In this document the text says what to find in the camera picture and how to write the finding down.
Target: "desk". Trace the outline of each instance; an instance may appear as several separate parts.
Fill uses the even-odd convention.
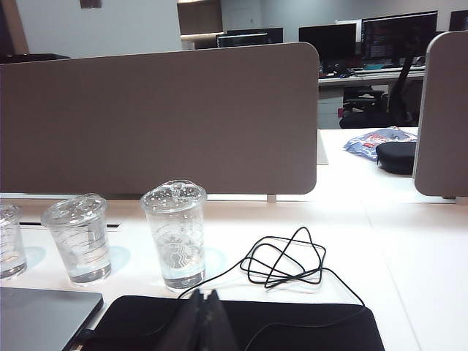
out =
[[[111,202],[111,216],[115,216],[120,205]],[[47,207],[41,200],[32,207],[25,202],[22,206],[30,219]],[[48,230],[24,227],[29,268],[17,279],[2,284],[101,292],[105,307],[120,295],[175,297],[164,287],[138,202],[129,201],[125,206],[127,214],[121,216],[121,226],[108,235],[114,267],[105,281],[80,289],[73,287]],[[362,205],[336,208],[333,203],[209,201],[205,208],[207,275],[213,276],[231,266],[258,238],[268,234],[290,236],[302,224],[311,230],[317,243],[326,246],[325,265],[349,283],[374,312],[386,350],[418,350]],[[206,289],[214,287],[220,298],[226,300],[356,303],[351,293],[329,274],[325,274],[318,288],[289,284],[267,291],[248,283],[240,271],[234,271],[211,282]],[[95,326],[101,316],[102,312],[90,326]]]
[[[344,88],[351,86],[391,85],[398,80],[398,77],[399,72],[352,76],[348,78],[319,79],[319,128],[339,129],[338,109],[343,107]],[[408,74],[407,82],[422,82],[423,79],[424,72],[411,72]],[[411,99],[416,99],[418,100],[418,104],[420,103],[420,97],[419,99],[417,97]]]
[[[417,132],[416,128],[406,130]],[[351,137],[369,131],[321,131],[329,164],[317,167],[317,186],[310,194],[279,195],[282,201],[278,203],[234,198],[208,201],[207,275],[231,266],[259,237],[289,236],[306,225],[313,239],[328,249],[325,265],[374,312],[387,351],[465,350],[468,207],[419,195],[410,177],[391,175],[372,161],[342,150]],[[11,202],[23,208],[22,220],[28,222],[38,221],[54,203]],[[2,285],[101,292],[105,308],[121,295],[175,297],[164,287],[138,201],[110,201],[107,217],[110,223],[121,225],[109,229],[113,272],[105,281],[73,287],[48,230],[23,226],[29,268]],[[318,288],[289,284],[266,291],[233,271],[205,287],[210,288],[226,300],[355,303],[328,274]],[[89,327],[96,325],[102,313]]]

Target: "clear plastic cup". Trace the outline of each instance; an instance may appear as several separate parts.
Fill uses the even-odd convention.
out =
[[[15,278],[26,270],[20,213],[15,205],[0,205],[0,279]]]
[[[205,278],[203,203],[191,181],[168,181],[140,199],[151,228],[166,286],[180,292]]]
[[[88,285],[110,274],[106,208],[99,195],[84,194],[56,203],[42,215],[75,284]]]

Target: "office chair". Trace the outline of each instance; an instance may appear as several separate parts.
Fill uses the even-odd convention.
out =
[[[418,36],[414,36],[406,43],[408,54],[404,59],[398,80],[390,92],[388,111],[386,108],[364,108],[362,112],[348,112],[339,122],[342,129],[348,128],[386,128],[390,126],[411,127],[415,123],[407,112],[406,104],[402,98],[402,91],[410,72],[416,49],[419,45]]]
[[[343,93],[344,115],[347,116],[355,110],[385,110],[387,97],[383,90],[374,90],[371,86],[345,88]]]

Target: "black pouch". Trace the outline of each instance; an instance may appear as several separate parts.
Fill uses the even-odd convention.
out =
[[[414,141],[390,141],[375,149],[377,164],[390,173],[412,174],[415,163],[416,143]]]

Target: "laptop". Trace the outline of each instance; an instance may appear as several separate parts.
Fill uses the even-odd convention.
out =
[[[101,309],[95,292],[0,288],[0,350],[68,350]]]

